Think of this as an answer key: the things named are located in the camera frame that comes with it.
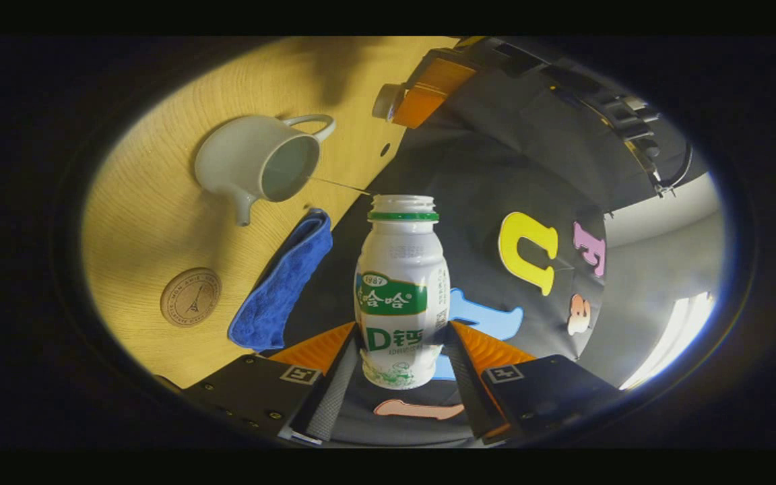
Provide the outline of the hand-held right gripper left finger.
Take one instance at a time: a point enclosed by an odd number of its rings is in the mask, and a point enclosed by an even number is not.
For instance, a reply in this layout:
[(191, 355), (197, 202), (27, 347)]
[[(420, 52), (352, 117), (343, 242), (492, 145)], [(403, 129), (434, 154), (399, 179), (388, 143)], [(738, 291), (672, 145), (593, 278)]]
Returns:
[(358, 331), (344, 323), (271, 357), (243, 355), (187, 387), (159, 381), (248, 445), (321, 447), (358, 363)]

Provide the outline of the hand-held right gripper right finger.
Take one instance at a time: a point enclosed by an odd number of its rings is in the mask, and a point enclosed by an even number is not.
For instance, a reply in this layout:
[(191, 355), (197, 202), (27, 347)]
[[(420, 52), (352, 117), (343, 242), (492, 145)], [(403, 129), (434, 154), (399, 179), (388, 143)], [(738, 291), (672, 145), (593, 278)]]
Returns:
[(535, 357), (461, 322), (450, 322), (445, 337), (472, 435), (483, 445), (563, 440), (622, 399), (566, 356)]

